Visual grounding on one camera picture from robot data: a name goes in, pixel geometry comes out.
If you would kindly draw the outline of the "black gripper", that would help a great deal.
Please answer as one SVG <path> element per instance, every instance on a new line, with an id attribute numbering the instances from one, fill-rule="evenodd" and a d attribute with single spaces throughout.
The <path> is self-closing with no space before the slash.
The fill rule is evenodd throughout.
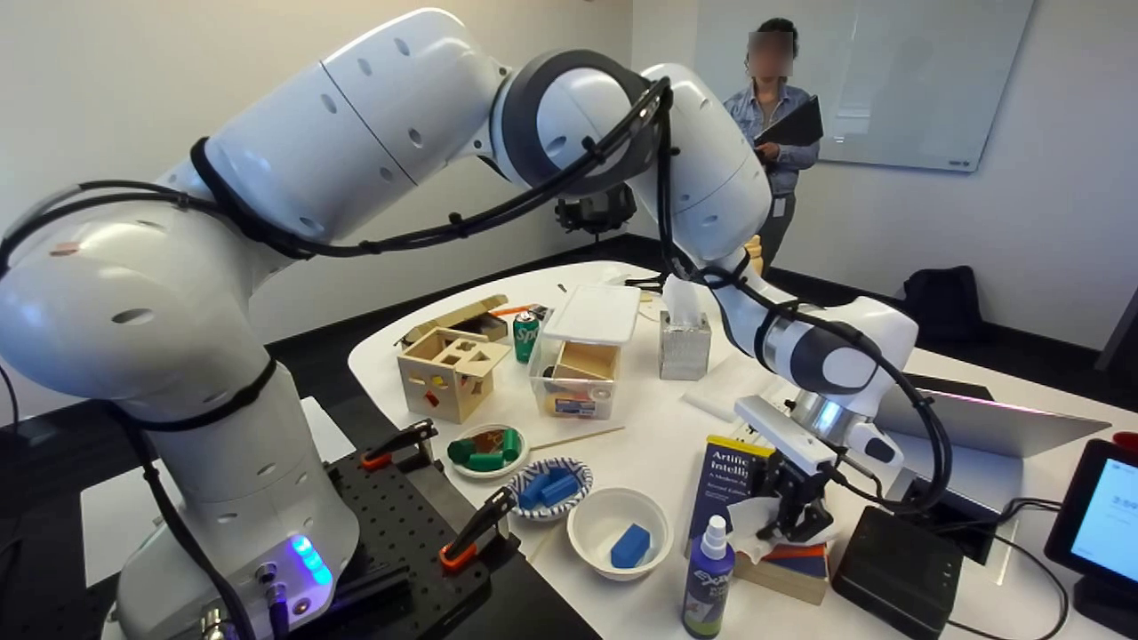
<path id="1" fill-rule="evenodd" d="M 827 479 L 798 470 L 788 456 L 771 460 L 770 484 L 780 497 L 776 515 L 760 529 L 760 542 L 793 542 L 793 529 L 799 542 L 816 542 L 834 528 L 834 515 L 827 512 Z"/>

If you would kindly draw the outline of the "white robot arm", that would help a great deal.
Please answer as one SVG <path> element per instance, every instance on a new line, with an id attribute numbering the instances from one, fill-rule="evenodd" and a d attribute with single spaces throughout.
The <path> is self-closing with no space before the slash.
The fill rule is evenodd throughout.
<path id="1" fill-rule="evenodd" d="M 732 349 L 873 420 L 918 326 L 853 298 L 803 305 L 746 247 L 771 207 L 744 131 L 683 64 L 603 49 L 498 64 L 445 8 L 399 16 L 311 64 L 147 181 L 86 181 L 3 236 L 0 347 L 22 379 L 117 412 L 178 495 L 125 563 L 120 640 L 198 630 L 278 640 L 328 617 L 363 523 L 332 484 L 267 335 L 360 302 L 373 222 L 451 165 L 508 209 L 629 189 Z"/>

